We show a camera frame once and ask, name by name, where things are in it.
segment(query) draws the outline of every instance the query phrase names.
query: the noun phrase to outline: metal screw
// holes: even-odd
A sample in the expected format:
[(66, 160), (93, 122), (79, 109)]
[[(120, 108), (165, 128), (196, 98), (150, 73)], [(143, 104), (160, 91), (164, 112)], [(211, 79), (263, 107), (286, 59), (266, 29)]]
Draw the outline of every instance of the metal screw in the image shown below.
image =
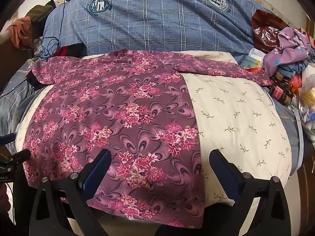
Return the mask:
[(76, 179), (78, 176), (79, 176), (79, 174), (76, 173), (76, 172), (74, 172), (74, 173), (72, 173), (72, 174), (70, 175), (70, 178), (71, 178), (71, 179)]
[(243, 177), (245, 177), (245, 178), (251, 178), (252, 175), (251, 175), (250, 173), (248, 173), (248, 172), (244, 172), (244, 173), (243, 173)]
[(43, 178), (42, 178), (42, 182), (43, 183), (46, 183), (48, 181), (48, 177), (47, 176), (44, 176)]
[(273, 176), (272, 179), (273, 179), (273, 181), (275, 181), (276, 183), (280, 182), (280, 179), (279, 179), (279, 177), (277, 177), (277, 176)]

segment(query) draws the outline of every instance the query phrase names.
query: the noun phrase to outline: gray plaid bed sheet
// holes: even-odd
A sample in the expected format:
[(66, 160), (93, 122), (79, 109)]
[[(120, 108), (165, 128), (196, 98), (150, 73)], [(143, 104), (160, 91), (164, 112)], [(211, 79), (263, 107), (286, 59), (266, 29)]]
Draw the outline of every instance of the gray plaid bed sheet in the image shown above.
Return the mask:
[[(61, 46), (84, 42), (83, 55), (122, 48), (222, 51), (240, 63), (253, 48), (252, 15), (267, 11), (253, 0), (111, 0), (111, 8), (96, 12), (101, 0), (94, 1), (66, 2)], [(44, 37), (59, 37), (62, 10), (63, 5), (49, 15)], [(52, 54), (55, 44), (44, 40), (41, 55)]]

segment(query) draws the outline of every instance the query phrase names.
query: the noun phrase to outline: purple floral shirt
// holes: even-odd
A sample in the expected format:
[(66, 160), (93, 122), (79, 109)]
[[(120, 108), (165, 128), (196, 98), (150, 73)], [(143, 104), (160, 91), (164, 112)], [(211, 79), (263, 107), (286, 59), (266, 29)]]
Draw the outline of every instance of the purple floral shirt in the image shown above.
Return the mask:
[(186, 228), (201, 227), (205, 190), (196, 118), (179, 71), (269, 84), (261, 72), (231, 63), (126, 49), (87, 60), (53, 57), (31, 70), (54, 87), (27, 129), (29, 184), (79, 172), (106, 148), (112, 164), (88, 204)]

